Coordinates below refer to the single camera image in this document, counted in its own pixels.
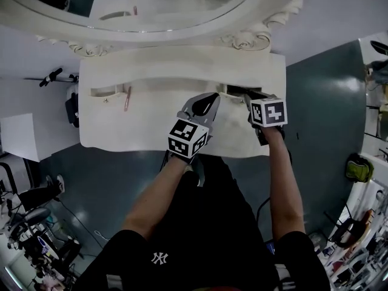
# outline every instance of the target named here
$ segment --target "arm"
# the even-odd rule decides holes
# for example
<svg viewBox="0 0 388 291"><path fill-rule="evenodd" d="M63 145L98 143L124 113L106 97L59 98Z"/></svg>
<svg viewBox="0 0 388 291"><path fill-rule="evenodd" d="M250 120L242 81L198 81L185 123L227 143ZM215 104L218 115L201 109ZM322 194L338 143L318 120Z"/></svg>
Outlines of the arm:
<svg viewBox="0 0 388 291"><path fill-rule="evenodd" d="M148 239L166 214L186 166L186 162L172 157L136 200L122 229L133 230Z"/></svg>
<svg viewBox="0 0 388 291"><path fill-rule="evenodd" d="M292 231L305 232L303 204L280 132L274 127L262 128L262 131L270 150L272 234L277 241Z"/></svg>

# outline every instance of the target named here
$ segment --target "green bag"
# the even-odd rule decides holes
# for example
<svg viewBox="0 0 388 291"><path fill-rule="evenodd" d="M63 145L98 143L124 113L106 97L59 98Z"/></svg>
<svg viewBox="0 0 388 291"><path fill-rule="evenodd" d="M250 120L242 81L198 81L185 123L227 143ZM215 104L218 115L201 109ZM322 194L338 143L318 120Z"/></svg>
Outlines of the green bag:
<svg viewBox="0 0 388 291"><path fill-rule="evenodd" d="M345 176L353 182L368 182L373 175L373 170L370 161L353 153L347 159Z"/></svg>

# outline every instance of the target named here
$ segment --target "black and white marker cube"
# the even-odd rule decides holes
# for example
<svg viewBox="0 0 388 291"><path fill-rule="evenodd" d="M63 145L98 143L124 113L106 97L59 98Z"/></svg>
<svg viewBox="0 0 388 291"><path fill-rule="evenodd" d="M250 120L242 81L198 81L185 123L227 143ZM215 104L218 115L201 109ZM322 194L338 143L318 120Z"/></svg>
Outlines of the black and white marker cube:
<svg viewBox="0 0 388 291"><path fill-rule="evenodd" d="M192 158L206 144L209 129L186 119L179 119L169 133L169 150Z"/></svg>
<svg viewBox="0 0 388 291"><path fill-rule="evenodd" d="M287 107L281 98L264 98L250 101L252 122L263 127L285 125L287 121Z"/></svg>

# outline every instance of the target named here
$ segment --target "ornate carved molding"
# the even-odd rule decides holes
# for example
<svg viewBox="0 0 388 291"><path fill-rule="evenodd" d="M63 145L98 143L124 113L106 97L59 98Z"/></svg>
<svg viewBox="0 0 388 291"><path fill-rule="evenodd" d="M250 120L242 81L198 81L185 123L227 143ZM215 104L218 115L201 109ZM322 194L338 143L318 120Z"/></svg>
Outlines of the ornate carved molding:
<svg viewBox="0 0 388 291"><path fill-rule="evenodd" d="M265 21L254 26L221 37L221 45L237 50L258 51L270 47L271 31L274 24L285 25L290 14L298 14L303 6L303 0L293 0L284 8L269 16Z"/></svg>
<svg viewBox="0 0 388 291"><path fill-rule="evenodd" d="M37 37L39 42L43 40L49 40L52 44L65 42L74 53L83 57L104 56L109 52L111 52L113 49L112 46L106 47L106 46L96 45L96 44L80 44L79 42L74 42L74 41L48 39L43 36L37 36Z"/></svg>

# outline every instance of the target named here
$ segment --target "white vanity table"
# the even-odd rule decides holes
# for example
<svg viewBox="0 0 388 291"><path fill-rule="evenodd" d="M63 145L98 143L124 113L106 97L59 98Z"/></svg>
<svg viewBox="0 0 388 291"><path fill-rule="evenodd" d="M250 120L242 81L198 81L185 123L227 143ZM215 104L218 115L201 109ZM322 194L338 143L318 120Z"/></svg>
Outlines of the white vanity table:
<svg viewBox="0 0 388 291"><path fill-rule="evenodd" d="M286 97L284 57L271 29L303 0L95 0L89 18L37 0L0 0L0 22L82 55L81 144L121 152L165 150L176 113L191 97L226 84ZM132 87L128 110L127 90ZM268 155L238 98L222 94L203 153Z"/></svg>

